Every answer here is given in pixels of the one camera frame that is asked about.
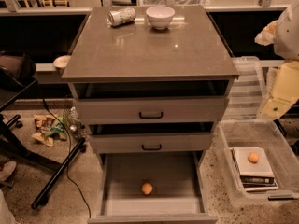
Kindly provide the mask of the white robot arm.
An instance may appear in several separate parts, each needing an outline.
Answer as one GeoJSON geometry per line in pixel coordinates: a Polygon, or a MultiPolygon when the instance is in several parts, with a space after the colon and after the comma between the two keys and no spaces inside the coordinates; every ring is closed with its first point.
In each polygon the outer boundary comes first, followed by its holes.
{"type": "Polygon", "coordinates": [[[273,45],[276,55],[284,59],[278,68],[269,69],[266,95],[257,113],[259,119],[279,119],[299,100],[299,0],[268,23],[254,41],[273,45]]]}

